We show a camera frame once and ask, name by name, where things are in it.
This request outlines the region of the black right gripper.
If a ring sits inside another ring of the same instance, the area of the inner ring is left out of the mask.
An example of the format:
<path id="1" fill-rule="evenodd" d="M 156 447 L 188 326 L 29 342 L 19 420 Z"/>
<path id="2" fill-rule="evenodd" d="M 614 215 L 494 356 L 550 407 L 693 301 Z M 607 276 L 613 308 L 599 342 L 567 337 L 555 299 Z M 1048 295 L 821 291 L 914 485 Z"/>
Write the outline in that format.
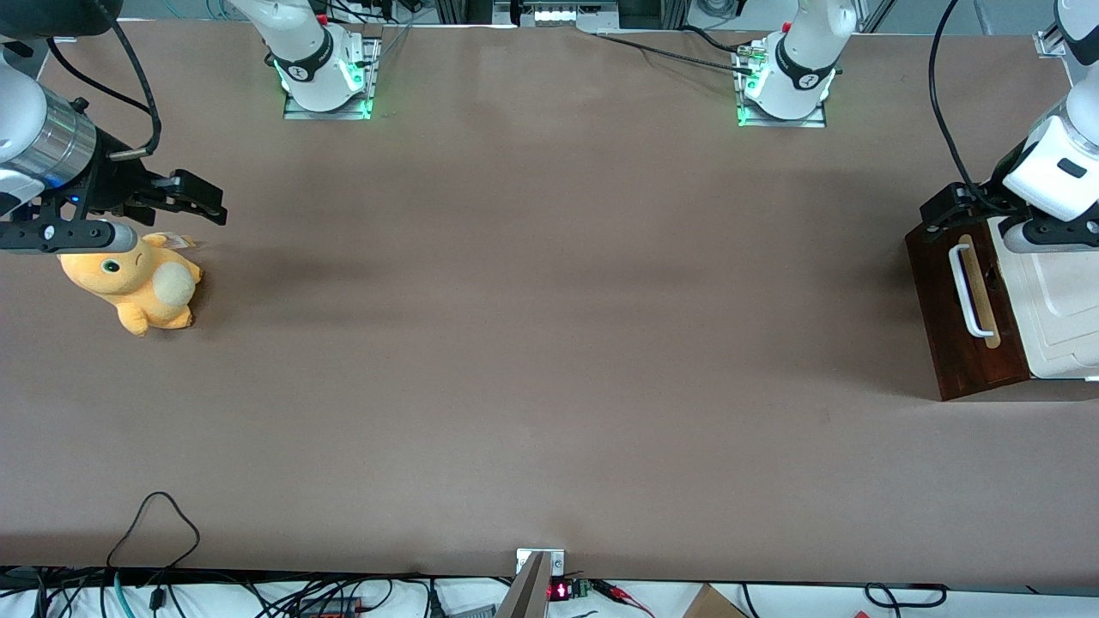
<path id="1" fill-rule="evenodd" d="M 122 216 L 142 227 L 154 227 L 158 212 L 200 216 L 224 227 L 227 209 L 223 191 L 192 172 L 177 169 L 167 176 L 151 173 L 142 161 L 110 161 L 115 148 L 125 148 L 104 130 L 95 133 L 93 157 L 75 179 L 47 189 L 34 200 L 34 214 L 65 221 L 90 216 Z"/>

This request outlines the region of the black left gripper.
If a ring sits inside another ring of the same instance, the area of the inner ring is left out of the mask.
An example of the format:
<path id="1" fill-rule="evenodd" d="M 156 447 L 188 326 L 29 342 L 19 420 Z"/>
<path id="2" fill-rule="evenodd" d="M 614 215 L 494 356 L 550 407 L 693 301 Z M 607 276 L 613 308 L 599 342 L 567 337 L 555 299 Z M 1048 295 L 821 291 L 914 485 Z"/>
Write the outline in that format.
<path id="1" fill-rule="evenodd" d="M 953 227 L 957 216 L 968 216 L 969 222 L 976 224 L 992 219 L 993 216 L 1009 216 L 1021 221 L 1029 219 L 1029 205 L 1017 194 L 1004 187 L 1006 176 L 1013 172 L 1024 154 L 1025 142 L 1018 143 L 1014 148 L 993 165 L 992 175 L 977 184 L 974 189 L 969 185 L 955 181 L 945 186 L 920 207 L 921 227 L 924 232 L 943 232 Z"/>

